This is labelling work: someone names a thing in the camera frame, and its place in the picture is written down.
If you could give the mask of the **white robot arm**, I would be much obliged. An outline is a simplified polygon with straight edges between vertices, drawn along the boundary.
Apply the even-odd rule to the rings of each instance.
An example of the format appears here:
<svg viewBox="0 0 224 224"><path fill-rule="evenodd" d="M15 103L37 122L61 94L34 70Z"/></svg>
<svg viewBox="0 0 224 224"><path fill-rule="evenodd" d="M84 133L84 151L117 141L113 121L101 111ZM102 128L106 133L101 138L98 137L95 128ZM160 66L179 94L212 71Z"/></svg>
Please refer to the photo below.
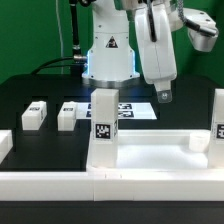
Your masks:
<svg viewBox="0 0 224 224"><path fill-rule="evenodd" d="M159 102L170 102L177 76L171 12L170 0L96 0L83 81L118 88L144 78Z"/></svg>

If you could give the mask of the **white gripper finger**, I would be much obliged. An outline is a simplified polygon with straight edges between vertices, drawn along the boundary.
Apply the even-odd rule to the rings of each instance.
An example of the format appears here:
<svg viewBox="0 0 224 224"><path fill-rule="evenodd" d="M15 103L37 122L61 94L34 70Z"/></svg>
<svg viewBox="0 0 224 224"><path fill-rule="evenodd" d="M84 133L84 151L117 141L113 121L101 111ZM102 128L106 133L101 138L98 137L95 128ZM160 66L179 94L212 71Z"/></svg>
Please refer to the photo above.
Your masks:
<svg viewBox="0 0 224 224"><path fill-rule="evenodd" d="M154 84L159 103L169 103L172 101L172 91L170 81L160 81Z"/></svg>

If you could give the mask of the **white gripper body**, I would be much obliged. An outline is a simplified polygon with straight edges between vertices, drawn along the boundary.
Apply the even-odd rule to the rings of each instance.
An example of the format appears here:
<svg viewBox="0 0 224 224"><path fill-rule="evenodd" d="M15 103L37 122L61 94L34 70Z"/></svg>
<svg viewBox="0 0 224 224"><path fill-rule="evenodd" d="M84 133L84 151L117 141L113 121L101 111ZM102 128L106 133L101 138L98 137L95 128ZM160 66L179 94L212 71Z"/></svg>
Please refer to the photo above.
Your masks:
<svg viewBox="0 0 224 224"><path fill-rule="evenodd" d="M135 29L140 61L145 81L148 84L169 86L176 78L176 61L171 29L164 4L152 7L156 40L152 31L147 8L140 8L135 14Z"/></svg>

